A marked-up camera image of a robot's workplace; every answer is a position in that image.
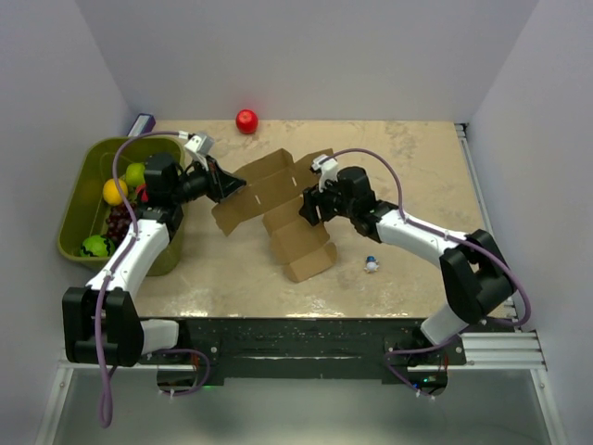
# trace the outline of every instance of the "tabletop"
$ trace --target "tabletop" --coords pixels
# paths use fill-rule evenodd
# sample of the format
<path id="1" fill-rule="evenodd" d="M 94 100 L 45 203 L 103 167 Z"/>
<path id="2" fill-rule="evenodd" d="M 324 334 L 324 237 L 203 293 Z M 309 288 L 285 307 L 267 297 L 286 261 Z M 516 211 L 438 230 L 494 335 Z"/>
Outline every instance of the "tabletop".
<path id="1" fill-rule="evenodd" d="M 295 159 L 325 148 L 368 148 L 395 168 L 406 212 L 463 232 L 484 226 L 451 122 L 261 121 L 255 134 L 244 135 L 233 121 L 159 121 L 156 130 L 210 134 L 216 140 L 210 154 L 229 172 L 278 148 Z M 377 198 L 397 203 L 396 185 L 377 160 L 348 154 L 338 161 L 363 167 Z M 145 279 L 135 300 L 139 315 L 426 317 L 445 302 L 435 266 L 360 236 L 343 218 L 326 224 L 337 245 L 335 266 L 293 283 L 270 252 L 261 217 L 227 237 L 210 214 L 213 206 L 206 198 L 188 206 L 180 263 L 166 276 Z M 364 272 L 370 255 L 380 261 L 376 273 Z"/>

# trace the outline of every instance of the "small blue object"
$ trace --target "small blue object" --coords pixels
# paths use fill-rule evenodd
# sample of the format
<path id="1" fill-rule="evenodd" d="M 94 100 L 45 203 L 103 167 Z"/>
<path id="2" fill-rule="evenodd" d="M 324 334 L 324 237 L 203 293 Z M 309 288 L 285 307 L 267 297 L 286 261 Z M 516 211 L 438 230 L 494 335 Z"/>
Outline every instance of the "small blue object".
<path id="1" fill-rule="evenodd" d="M 366 273 L 373 273 L 379 270 L 379 261 L 375 257 L 367 257 L 367 265 L 364 267 Z"/>

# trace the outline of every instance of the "green ball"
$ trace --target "green ball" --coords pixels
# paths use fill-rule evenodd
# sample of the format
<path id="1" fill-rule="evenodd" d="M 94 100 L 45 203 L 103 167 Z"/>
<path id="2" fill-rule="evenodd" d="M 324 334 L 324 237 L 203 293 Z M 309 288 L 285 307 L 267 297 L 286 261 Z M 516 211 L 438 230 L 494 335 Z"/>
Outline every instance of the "green ball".
<path id="1" fill-rule="evenodd" d="M 115 244 L 104 235 L 93 235 L 82 241 L 81 257 L 109 257 L 115 252 Z"/>
<path id="2" fill-rule="evenodd" d="M 126 184 L 136 188 L 145 183 L 145 165 L 140 162 L 130 164 L 126 169 Z"/>

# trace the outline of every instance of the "flattened cardboard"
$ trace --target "flattened cardboard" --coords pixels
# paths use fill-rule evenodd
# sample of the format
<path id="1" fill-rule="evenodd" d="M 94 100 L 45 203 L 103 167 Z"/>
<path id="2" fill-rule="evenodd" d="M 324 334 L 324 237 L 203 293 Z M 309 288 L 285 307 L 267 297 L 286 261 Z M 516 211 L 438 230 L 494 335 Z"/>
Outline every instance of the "flattened cardboard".
<path id="1" fill-rule="evenodd" d="M 334 243 L 327 243 L 318 250 L 286 264 L 282 270 L 284 275 L 295 283 L 300 283 L 318 273 L 326 271 L 337 261 L 337 248 Z"/>
<path id="2" fill-rule="evenodd" d="M 283 148 L 254 160 L 234 172 L 247 181 L 247 186 L 212 209 L 216 224 L 229 235 L 243 221 L 272 210 L 298 197 L 303 189 L 319 179 L 309 170 L 319 155 L 330 155 L 333 150 L 322 150 L 293 161 Z"/>
<path id="3" fill-rule="evenodd" d="M 243 221 L 263 214 L 271 251 L 288 279 L 298 283 L 329 269 L 337 261 L 335 244 L 328 242 L 322 224 L 311 227 L 298 211 L 303 189 L 318 181 L 309 170 L 311 162 L 332 153 L 318 151 L 294 162 L 280 149 L 241 167 L 234 174 L 246 179 L 247 186 L 212 209 L 216 224 L 229 235 Z"/>

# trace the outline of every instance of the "red ball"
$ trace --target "red ball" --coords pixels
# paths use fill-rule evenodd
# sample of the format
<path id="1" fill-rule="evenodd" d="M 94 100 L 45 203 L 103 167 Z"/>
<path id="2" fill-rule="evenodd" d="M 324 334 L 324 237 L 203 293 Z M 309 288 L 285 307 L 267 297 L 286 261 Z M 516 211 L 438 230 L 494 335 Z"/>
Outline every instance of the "red ball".
<path id="1" fill-rule="evenodd" d="M 239 131 L 243 134 L 253 134 L 258 129 L 258 115 L 251 109 L 242 109 L 234 120 Z"/>

